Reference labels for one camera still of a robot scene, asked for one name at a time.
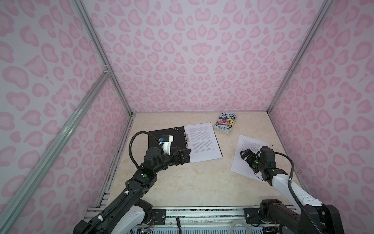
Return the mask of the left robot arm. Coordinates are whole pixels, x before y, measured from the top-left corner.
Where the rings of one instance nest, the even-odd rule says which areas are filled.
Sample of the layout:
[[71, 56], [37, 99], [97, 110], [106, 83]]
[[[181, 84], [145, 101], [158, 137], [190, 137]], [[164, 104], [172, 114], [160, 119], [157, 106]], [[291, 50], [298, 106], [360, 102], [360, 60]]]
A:
[[126, 181], [124, 191], [90, 221], [81, 220], [74, 228], [74, 234], [109, 234], [119, 221], [151, 189], [157, 181], [157, 173], [169, 166], [183, 165], [190, 156], [191, 149], [173, 147], [170, 154], [161, 149], [149, 148], [144, 156], [143, 165], [132, 178]]

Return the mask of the colourful treehouse book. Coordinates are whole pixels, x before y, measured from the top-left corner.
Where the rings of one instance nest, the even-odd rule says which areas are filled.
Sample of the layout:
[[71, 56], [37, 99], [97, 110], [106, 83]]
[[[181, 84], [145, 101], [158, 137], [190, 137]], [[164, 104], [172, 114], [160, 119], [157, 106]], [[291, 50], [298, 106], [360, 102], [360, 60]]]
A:
[[231, 133], [236, 119], [237, 114], [222, 112], [214, 125], [214, 130], [223, 131], [225, 133]]

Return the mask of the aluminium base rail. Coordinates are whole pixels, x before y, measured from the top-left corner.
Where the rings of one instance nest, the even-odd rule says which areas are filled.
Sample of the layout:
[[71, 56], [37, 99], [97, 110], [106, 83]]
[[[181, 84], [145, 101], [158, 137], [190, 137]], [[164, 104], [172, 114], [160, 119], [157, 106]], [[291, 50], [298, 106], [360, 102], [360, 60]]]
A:
[[294, 234], [342, 234], [338, 211], [331, 205], [304, 205], [306, 212], [286, 206], [276, 199], [263, 200], [250, 207], [176, 207], [154, 209], [144, 200], [130, 207], [107, 207], [89, 221], [80, 221], [75, 234], [126, 234], [134, 228], [173, 227], [184, 233], [186, 227], [260, 228]]

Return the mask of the aluminium frame corner post left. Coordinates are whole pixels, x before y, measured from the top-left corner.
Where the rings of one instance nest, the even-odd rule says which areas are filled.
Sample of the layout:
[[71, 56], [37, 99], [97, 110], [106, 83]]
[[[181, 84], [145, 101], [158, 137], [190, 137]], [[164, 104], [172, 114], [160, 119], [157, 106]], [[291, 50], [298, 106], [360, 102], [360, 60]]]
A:
[[108, 56], [106, 55], [106, 52], [104, 50], [104, 47], [100, 41], [100, 38], [93, 26], [93, 22], [92, 20], [90, 19], [90, 16], [87, 12], [87, 9], [84, 5], [84, 2], [81, 1], [81, 0], [72, 0], [71, 1], [72, 4], [74, 5], [80, 19], [82, 20], [82, 24], [83, 26], [85, 27], [91, 41], [92, 41], [92, 44], [98, 54], [98, 56], [100, 57], [101, 61], [102, 61], [102, 64], [104, 65], [106, 71], [109, 72], [109, 76], [110, 76], [110, 79], [115, 87], [115, 90], [117, 92], [117, 94], [119, 95], [119, 99], [120, 101], [122, 102], [123, 106], [125, 107], [125, 110], [127, 112], [127, 114], [131, 117], [133, 115], [133, 112], [131, 111], [130, 109], [130, 106], [125, 98], [125, 95], [124, 95], [124, 92], [123, 90], [121, 89], [121, 86], [120, 86], [120, 83], [117, 79], [117, 76], [115, 75], [115, 72], [109, 62], [109, 59], [108, 59]]

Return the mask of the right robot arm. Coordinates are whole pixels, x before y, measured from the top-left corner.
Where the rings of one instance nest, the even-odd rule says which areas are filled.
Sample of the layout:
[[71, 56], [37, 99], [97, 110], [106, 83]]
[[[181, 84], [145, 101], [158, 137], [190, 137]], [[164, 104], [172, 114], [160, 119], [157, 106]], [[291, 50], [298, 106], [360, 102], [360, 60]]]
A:
[[268, 183], [287, 198], [294, 209], [278, 199], [264, 199], [259, 205], [257, 219], [260, 223], [277, 223], [294, 234], [343, 234], [340, 212], [334, 205], [324, 204], [293, 182], [295, 165], [286, 154], [263, 146], [257, 153], [250, 149], [240, 152], [261, 181]]

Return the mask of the printed sheet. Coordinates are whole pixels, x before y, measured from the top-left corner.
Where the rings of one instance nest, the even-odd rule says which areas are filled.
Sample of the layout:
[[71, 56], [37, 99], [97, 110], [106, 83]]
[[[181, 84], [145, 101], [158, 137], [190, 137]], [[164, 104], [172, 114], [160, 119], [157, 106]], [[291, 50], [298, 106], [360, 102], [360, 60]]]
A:
[[231, 166], [231, 171], [256, 180], [260, 183], [265, 183], [261, 173], [255, 173], [251, 168], [252, 163], [257, 160], [256, 153], [259, 152], [263, 146], [270, 145], [269, 143], [240, 135], [234, 154], [234, 160]]
[[211, 122], [186, 125], [184, 129], [190, 138], [187, 147], [191, 149], [191, 163], [216, 160], [223, 157]]

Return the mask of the aluminium frame corner post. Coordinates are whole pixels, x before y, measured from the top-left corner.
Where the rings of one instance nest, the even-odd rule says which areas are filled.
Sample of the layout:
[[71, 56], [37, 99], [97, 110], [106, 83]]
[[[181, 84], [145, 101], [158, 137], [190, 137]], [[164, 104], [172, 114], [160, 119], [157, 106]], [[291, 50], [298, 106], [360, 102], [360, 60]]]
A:
[[115, 75], [115, 72], [109, 62], [109, 59], [108, 59], [108, 56], [106, 55], [106, 52], [104, 50], [104, 47], [100, 41], [100, 38], [93, 26], [93, 22], [92, 20], [90, 19], [90, 16], [87, 12], [87, 9], [84, 5], [84, 2], [81, 1], [81, 0], [72, 0], [71, 1], [72, 4], [74, 5], [80, 19], [82, 20], [82, 24], [83, 26], [85, 27], [91, 41], [92, 41], [92, 44], [98, 54], [98, 56], [100, 57], [101, 61], [102, 61], [102, 64], [104, 65], [106, 71], [109, 72], [109, 76], [110, 76], [110, 79], [115, 87], [115, 90], [117, 92], [117, 94], [119, 95], [119, 99], [120, 101], [122, 102], [123, 106], [125, 107], [125, 110], [127, 112], [127, 114], [131, 117], [133, 115], [133, 112], [131, 111], [130, 109], [130, 106], [125, 98], [125, 95], [124, 95], [124, 92], [123, 90], [121, 89], [121, 86], [120, 86], [120, 83], [117, 79], [117, 76]]
[[285, 73], [285, 76], [284, 76], [282, 82], [280, 83], [276, 93], [275, 93], [275, 96], [274, 96], [274, 98], [273, 98], [273, 100], [272, 100], [272, 102], [271, 102], [271, 104], [270, 104], [270, 106], [267, 110], [268, 115], [270, 115], [274, 111], [277, 102], [280, 100], [281, 95], [282, 95], [283, 91], [285, 90], [285, 87], [287, 86], [288, 82], [291, 80], [293, 74], [295, 73], [295, 70], [296, 70], [297, 66], [299, 65], [299, 63], [303, 59], [303, 56], [305, 55], [305, 53], [306, 53], [309, 45], [311, 44], [313, 38], [317, 34], [318, 30], [322, 27], [325, 19], [328, 17], [329, 12], [332, 10], [334, 3], [335, 3], [335, 1], [333, 1], [333, 0], [323, 1], [322, 5], [321, 5], [321, 8], [319, 9], [318, 13], [316, 14], [316, 17], [313, 20], [309, 30], [307, 31], [307, 33], [306, 33], [306, 35], [305, 35], [305, 37], [304, 37], [304, 39], [301, 43], [300, 48], [298, 49], [294, 59], [292, 60], [292, 62], [290, 64], [289, 69]]

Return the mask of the aluminium frame corner post right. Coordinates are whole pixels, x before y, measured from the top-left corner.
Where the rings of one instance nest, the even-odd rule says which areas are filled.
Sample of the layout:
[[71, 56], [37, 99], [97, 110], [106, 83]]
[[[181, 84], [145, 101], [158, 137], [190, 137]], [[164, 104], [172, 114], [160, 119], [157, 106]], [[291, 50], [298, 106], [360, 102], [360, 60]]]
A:
[[285, 73], [285, 76], [284, 76], [282, 82], [280, 83], [276, 93], [275, 93], [275, 96], [274, 96], [274, 98], [273, 98], [273, 100], [272, 100], [272, 102], [271, 102], [271, 104], [270, 104], [270, 106], [267, 110], [268, 115], [270, 115], [274, 111], [277, 102], [280, 100], [281, 95], [282, 95], [283, 91], [285, 90], [285, 87], [287, 86], [288, 82], [291, 80], [293, 74], [295, 73], [295, 70], [296, 70], [297, 66], [299, 65], [299, 63], [303, 59], [303, 56], [305, 55], [305, 53], [306, 53], [309, 45], [311, 44], [313, 38], [317, 34], [318, 30], [322, 27], [325, 19], [328, 17], [329, 12], [332, 10], [334, 3], [335, 3], [335, 1], [333, 1], [333, 0], [323, 1], [322, 5], [321, 5], [321, 8], [319, 9], [318, 13], [316, 14], [316, 17], [313, 20], [309, 30], [307, 31], [307, 33], [306, 33], [306, 35], [305, 35], [305, 37], [304, 37], [304, 39], [301, 43], [300, 48], [298, 49], [294, 59], [292, 60], [292, 62], [290, 64], [289, 69]]

